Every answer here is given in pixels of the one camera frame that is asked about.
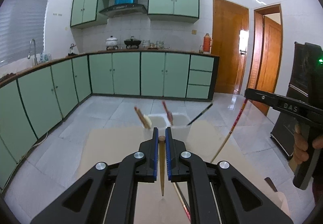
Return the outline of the person's right hand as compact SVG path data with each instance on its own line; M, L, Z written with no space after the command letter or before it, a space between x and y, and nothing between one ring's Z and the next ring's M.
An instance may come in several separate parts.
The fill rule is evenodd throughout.
M294 160L297 164L302 164L309 159L308 143L304 139L301 134L301 127L299 124L295 125L295 133L294 133ZM323 137L317 137L313 143L313 148L316 150L320 150L323 147Z

